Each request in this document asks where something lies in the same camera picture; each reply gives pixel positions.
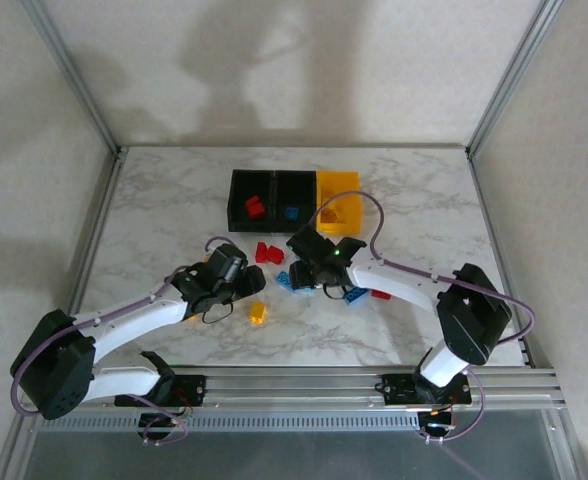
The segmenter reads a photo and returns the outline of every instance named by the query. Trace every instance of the blue lego brick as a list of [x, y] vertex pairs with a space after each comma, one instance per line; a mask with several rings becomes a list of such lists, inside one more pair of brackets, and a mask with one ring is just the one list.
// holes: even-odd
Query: blue lego brick
[[296, 222], [298, 220], [298, 208], [296, 208], [296, 207], [287, 207], [285, 209], [285, 218], [289, 222]]
[[292, 288], [292, 282], [290, 282], [290, 275], [287, 272], [281, 272], [276, 276], [276, 283], [278, 283], [281, 287], [289, 290], [292, 293], [300, 292], [301, 290], [304, 292], [313, 292], [313, 288], [302, 288], [301, 290], [294, 290]]
[[343, 296], [343, 300], [345, 300], [345, 303], [348, 305], [354, 305], [359, 300], [365, 298], [367, 292], [369, 292], [367, 288], [354, 287]]

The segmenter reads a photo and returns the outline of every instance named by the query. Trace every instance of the white marble surface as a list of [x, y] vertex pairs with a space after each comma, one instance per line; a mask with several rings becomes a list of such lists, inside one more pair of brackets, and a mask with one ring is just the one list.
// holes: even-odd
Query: white marble surface
[[[285, 248], [284, 234], [228, 234], [234, 168], [358, 171], [361, 187], [385, 208], [378, 243], [384, 256], [448, 269], [470, 261], [500, 285], [462, 149], [137, 147], [125, 162], [83, 309], [125, 300], [175, 266], [202, 260], [214, 235], [229, 235], [252, 259], [257, 241]], [[369, 240], [376, 222], [365, 203], [360, 237]], [[369, 297], [348, 307], [322, 292], [293, 295], [278, 286], [285, 264], [263, 270], [266, 289], [238, 302], [229, 318], [151, 332], [112, 359], [132, 363], [146, 349], [174, 365], [409, 365], [441, 336], [437, 318], [401, 300]], [[263, 325], [247, 318], [254, 301], [267, 305]], [[522, 363], [517, 343], [497, 347], [489, 362]]]

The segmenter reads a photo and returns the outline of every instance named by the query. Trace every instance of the yellow tray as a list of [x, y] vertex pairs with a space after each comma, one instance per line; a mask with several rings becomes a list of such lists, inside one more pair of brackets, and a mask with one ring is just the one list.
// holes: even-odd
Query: yellow tray
[[[316, 208], [337, 193], [360, 190], [358, 172], [316, 172]], [[363, 220], [360, 195], [346, 195], [330, 203], [316, 217], [316, 229], [333, 235], [358, 235]]]

